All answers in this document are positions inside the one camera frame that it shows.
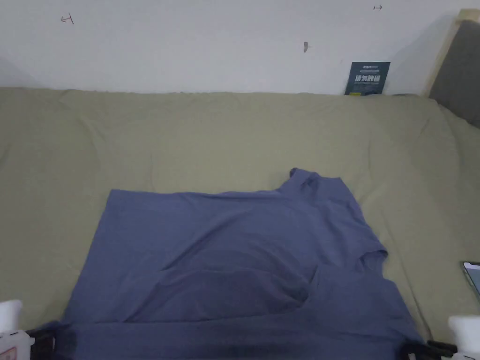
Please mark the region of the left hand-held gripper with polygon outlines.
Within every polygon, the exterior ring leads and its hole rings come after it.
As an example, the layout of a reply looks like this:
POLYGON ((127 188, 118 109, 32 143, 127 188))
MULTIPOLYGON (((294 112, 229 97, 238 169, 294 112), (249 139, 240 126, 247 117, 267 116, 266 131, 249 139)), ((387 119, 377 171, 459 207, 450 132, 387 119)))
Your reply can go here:
POLYGON ((0 358, 2 360, 61 360, 56 353, 56 336, 62 325, 48 322, 35 329, 19 328, 20 300, 0 303, 0 358))

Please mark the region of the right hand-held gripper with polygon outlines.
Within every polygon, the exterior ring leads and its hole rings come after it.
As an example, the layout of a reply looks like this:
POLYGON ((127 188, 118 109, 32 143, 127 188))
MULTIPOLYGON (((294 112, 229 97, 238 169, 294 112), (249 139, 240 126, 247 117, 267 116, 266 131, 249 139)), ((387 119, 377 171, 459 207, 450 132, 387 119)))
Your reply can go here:
POLYGON ((480 317, 452 316, 448 320, 454 344, 433 340, 405 342, 401 346, 402 360, 479 360, 480 359, 480 317))

